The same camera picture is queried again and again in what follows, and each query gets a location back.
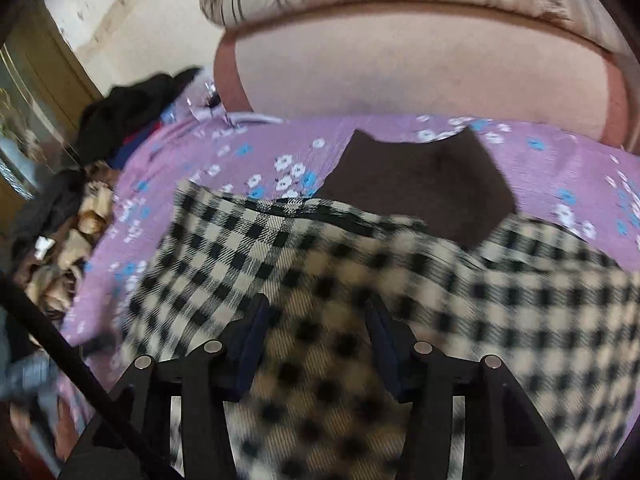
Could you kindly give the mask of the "black clothes pile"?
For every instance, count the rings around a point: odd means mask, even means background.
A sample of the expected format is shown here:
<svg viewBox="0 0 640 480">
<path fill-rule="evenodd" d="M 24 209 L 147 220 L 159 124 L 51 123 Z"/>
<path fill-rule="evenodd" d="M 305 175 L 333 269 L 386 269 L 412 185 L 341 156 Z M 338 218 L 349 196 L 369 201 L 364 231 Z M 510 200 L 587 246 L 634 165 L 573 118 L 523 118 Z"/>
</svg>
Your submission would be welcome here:
<svg viewBox="0 0 640 480">
<path fill-rule="evenodd" d="M 132 86 L 114 87 L 108 96 L 90 104 L 80 118 L 72 161 L 18 211 L 10 239 L 28 245 L 62 226 L 80 206 L 88 166 L 115 158 L 125 140 L 157 122 L 200 71 L 189 67 L 175 76 L 159 73 Z"/>
</svg>

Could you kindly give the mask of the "wooden glass cabinet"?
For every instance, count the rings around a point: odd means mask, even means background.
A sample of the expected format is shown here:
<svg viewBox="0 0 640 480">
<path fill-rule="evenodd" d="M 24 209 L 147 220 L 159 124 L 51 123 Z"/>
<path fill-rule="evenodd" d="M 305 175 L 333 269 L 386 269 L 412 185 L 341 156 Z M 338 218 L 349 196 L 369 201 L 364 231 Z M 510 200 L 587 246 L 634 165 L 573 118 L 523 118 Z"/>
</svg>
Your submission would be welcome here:
<svg viewBox="0 0 640 480">
<path fill-rule="evenodd" d="M 100 97 L 44 0 L 30 0 L 1 45 L 1 177 L 20 200 L 78 163 L 81 114 Z"/>
</svg>

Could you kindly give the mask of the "purple floral bed sheet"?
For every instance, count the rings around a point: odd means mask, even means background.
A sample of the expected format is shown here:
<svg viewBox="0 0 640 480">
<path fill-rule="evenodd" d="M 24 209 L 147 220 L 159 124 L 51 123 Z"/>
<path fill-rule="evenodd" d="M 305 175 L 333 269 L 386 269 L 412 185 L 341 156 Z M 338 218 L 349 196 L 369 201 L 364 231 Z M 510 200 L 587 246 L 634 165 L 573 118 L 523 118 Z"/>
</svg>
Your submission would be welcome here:
<svg viewBox="0 0 640 480">
<path fill-rule="evenodd" d="M 251 198 L 308 197 L 363 130 L 383 142 L 432 144 L 473 129 L 526 214 L 567 226 L 623 268 L 639 265 L 636 155 L 531 122 L 386 115 L 288 120 L 186 118 L 160 129 L 128 159 L 111 225 L 86 265 L 62 335 L 80 344 L 117 330 L 172 215 L 178 182 Z"/>
</svg>

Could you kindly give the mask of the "brown cream patterned cloth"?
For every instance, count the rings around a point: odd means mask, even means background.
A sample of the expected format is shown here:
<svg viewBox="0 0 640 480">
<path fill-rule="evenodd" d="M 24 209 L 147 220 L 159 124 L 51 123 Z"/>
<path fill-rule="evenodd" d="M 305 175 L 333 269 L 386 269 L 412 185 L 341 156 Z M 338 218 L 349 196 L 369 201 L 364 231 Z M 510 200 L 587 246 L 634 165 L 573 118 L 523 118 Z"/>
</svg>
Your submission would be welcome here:
<svg viewBox="0 0 640 480">
<path fill-rule="evenodd" d="M 103 160 L 65 169 L 17 219 L 10 277 L 54 322 L 72 308 L 86 264 L 113 220 L 118 177 Z"/>
</svg>

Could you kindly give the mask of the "black cream checkered jacket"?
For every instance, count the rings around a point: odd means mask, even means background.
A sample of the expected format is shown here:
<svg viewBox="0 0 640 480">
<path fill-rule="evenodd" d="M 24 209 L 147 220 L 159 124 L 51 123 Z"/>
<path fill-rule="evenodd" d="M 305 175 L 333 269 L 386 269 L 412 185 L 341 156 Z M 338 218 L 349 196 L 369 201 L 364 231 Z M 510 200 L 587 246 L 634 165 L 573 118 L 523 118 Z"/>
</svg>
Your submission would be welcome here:
<svg viewBox="0 0 640 480">
<path fill-rule="evenodd" d="M 419 340 L 502 359 L 576 478 L 600 477 L 622 443 L 639 277 L 571 228 L 509 214 L 467 248 L 409 216 L 182 181 L 130 296 L 122 360 L 183 358 L 258 299 L 258 367 L 224 408 L 243 479 L 392 478 Z"/>
</svg>

